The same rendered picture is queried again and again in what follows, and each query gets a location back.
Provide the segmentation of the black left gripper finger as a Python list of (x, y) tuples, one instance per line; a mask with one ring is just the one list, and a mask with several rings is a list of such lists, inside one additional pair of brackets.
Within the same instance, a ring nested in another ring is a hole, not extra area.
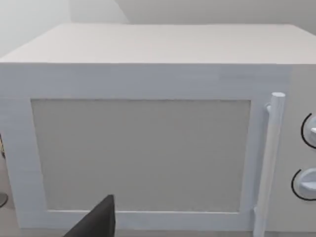
[(107, 195), (63, 237), (115, 237), (115, 197)]

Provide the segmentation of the pale microwave door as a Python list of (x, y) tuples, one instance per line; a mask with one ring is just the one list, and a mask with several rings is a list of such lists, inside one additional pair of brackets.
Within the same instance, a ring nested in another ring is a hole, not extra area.
[(272, 93), (289, 65), (0, 63), (21, 228), (68, 229), (106, 195), (124, 230), (250, 231)]

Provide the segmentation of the pale microwave oven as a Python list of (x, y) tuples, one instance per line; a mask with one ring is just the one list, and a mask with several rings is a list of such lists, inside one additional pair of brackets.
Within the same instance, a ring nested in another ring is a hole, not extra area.
[(266, 232), (316, 233), (316, 199), (302, 197), (296, 186), (301, 171), (316, 168), (316, 147), (303, 132), (316, 115), (315, 35), (292, 25), (65, 24), (0, 63), (289, 65)]

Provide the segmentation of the pale microwave knob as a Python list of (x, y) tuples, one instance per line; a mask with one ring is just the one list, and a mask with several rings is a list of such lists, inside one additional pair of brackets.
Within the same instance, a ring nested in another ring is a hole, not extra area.
[(305, 122), (304, 128), (304, 138), (308, 144), (316, 147), (316, 115), (311, 115)]
[(298, 193), (307, 199), (316, 199), (316, 168), (301, 171), (296, 179)]

